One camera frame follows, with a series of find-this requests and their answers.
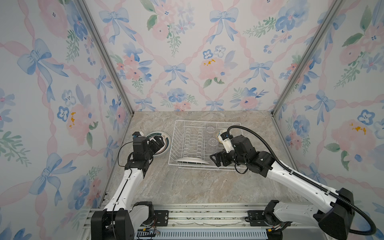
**white plate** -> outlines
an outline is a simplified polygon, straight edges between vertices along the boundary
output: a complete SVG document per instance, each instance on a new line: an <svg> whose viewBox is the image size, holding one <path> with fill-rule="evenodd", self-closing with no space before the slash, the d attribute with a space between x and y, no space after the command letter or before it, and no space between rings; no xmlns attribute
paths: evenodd
<svg viewBox="0 0 384 240"><path fill-rule="evenodd" d="M165 153L167 153L168 150L170 149L170 141L171 141L170 140L170 136L168 134L166 134L165 132L161 132L161 131L151 132L150 134L147 135L147 137L150 140L152 140L154 136L161 136L161 137L163 137L164 147L160 148L160 150L158 150L153 155L153 157L161 157Z"/></svg>

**marble countertop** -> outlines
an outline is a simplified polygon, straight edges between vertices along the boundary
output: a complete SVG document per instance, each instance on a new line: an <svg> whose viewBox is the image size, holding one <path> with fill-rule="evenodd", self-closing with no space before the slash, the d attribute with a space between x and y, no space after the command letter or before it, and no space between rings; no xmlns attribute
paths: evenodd
<svg viewBox="0 0 384 240"><path fill-rule="evenodd" d="M163 131L172 137L175 120L240 122L263 137L278 158L290 165L286 152L273 126L268 111L221 111L221 112L135 112L124 142L132 141L132 133L148 134ZM257 151L266 147L253 135L244 131ZM132 145L127 144L120 153L120 164L125 165ZM168 164L169 152L157 157L151 164L136 192L133 202L152 201L154 204L201 204L201 203L268 203L306 201L278 182L248 171L183 169ZM120 184L123 167L116 166L110 193Z"/></svg>

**dish rack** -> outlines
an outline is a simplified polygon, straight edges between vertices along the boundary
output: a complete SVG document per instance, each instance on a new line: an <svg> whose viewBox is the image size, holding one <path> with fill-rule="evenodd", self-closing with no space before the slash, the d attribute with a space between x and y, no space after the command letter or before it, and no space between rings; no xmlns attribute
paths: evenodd
<svg viewBox="0 0 384 240"><path fill-rule="evenodd" d="M222 129L232 125L241 126L241 123L176 120L168 164L178 166L179 168L234 171L234 164L226 167L217 167L209 158L210 155L224 149L223 144L218 142L218 135ZM243 130L234 128L231 129L231 134L237 136L243 134ZM209 165L176 162L176 160L182 157L200 158L208 162ZM246 167L238 166L237 169L246 169Z"/></svg>

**wall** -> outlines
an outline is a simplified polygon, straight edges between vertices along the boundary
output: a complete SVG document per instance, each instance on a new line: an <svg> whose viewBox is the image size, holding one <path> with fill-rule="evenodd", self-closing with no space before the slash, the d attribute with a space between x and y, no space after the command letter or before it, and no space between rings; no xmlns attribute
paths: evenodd
<svg viewBox="0 0 384 240"><path fill-rule="evenodd" d="M332 0L86 2L134 110L222 111L272 109Z"/></svg>
<svg viewBox="0 0 384 240"><path fill-rule="evenodd" d="M74 239L128 114L73 2L2 1L0 29L0 239Z"/></svg>
<svg viewBox="0 0 384 240"><path fill-rule="evenodd" d="M276 115L300 171L384 229L384 1L347 0ZM354 229L368 230L355 216ZM350 235L349 239L361 238ZM374 237L384 239L380 230Z"/></svg>

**wire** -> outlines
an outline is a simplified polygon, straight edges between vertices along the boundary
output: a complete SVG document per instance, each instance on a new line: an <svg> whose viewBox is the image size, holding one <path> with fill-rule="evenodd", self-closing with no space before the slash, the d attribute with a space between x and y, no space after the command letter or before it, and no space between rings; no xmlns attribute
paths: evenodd
<svg viewBox="0 0 384 240"><path fill-rule="evenodd" d="M260 137L260 135L258 135L257 133L255 133L254 131L250 130L249 128L247 127L243 127L243 126L237 126L237 125L233 125L233 126L230 126L227 131L229 133L229 131L232 129L232 128L239 128L239 129L242 129L242 130L245 130L247 132L250 132L251 134L253 134L255 137L257 137L266 147L267 149L269 150L269 152L271 153L271 155L273 156L273 158L276 160L276 162L283 168L285 169L286 171L290 172L292 175L295 175L297 176L298 178L300 178L301 180L304 180L305 182L317 187L318 189L322 190L323 192L328 192L328 189L326 189L325 187L319 185L318 183L312 181L311 179L309 178L306 178L304 177L303 175L301 175L300 173L294 171L293 169L291 169L290 167L286 166L285 164L283 164L279 159L278 157L276 156L276 154L273 152L272 148L268 145L268 143L262 138ZM353 233L353 234L357 234L357 235L365 235L365 236L368 236L368 235L373 235L376 233L376 225L375 223L372 221L372 219L367 215L365 214L361 209L359 209L358 207L356 207L355 205L351 204L348 200L344 199L343 197L339 196L338 194L336 193L333 193L333 192L329 192L329 195L335 197L336 199L338 199L339 201L341 201L342 203L344 203L345 205L349 206L350 208L352 208L353 210L355 210L358 214L360 214L362 217L364 217L364 219L368 222L369 226L370 226L370 230L367 230L367 231L359 231L359 230L353 230L353 229L350 229L349 232L350 233Z"/></svg>
<svg viewBox="0 0 384 240"><path fill-rule="evenodd" d="M122 166L122 165L119 164L119 155L120 155L120 151L121 151L121 149L122 149L125 145L127 145L128 143L124 144L124 145L121 146L121 148L119 149L119 152L118 152L118 165L119 165L120 167L125 167L125 166Z"/></svg>
<svg viewBox="0 0 384 240"><path fill-rule="evenodd" d="M239 172L236 168L236 164L235 164L235 170L236 172L240 173L240 174L245 174L246 172L248 172L249 168L247 168L244 172Z"/></svg>

